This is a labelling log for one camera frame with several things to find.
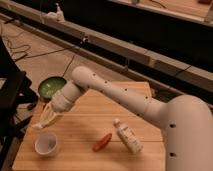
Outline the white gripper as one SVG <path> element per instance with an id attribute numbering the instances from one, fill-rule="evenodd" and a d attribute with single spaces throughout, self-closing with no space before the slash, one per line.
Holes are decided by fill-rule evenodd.
<path id="1" fill-rule="evenodd" d="M 48 103 L 44 107 L 39 121 L 33 124 L 32 127 L 40 130 L 55 124 L 62 118 L 62 114 L 60 113 L 69 111 L 77 99 L 78 91 L 76 89 L 62 88 L 58 90 L 53 95 L 51 103 Z"/>

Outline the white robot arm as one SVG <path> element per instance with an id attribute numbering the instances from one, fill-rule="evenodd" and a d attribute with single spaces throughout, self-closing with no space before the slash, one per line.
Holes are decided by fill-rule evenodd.
<path id="1" fill-rule="evenodd" d="M 165 171 L 213 171 L 213 113 L 202 99 L 180 95 L 164 103 L 119 87 L 85 66 L 72 71 L 72 79 L 56 91 L 34 127 L 43 129 L 57 122 L 89 89 L 102 93 L 162 131 Z"/>

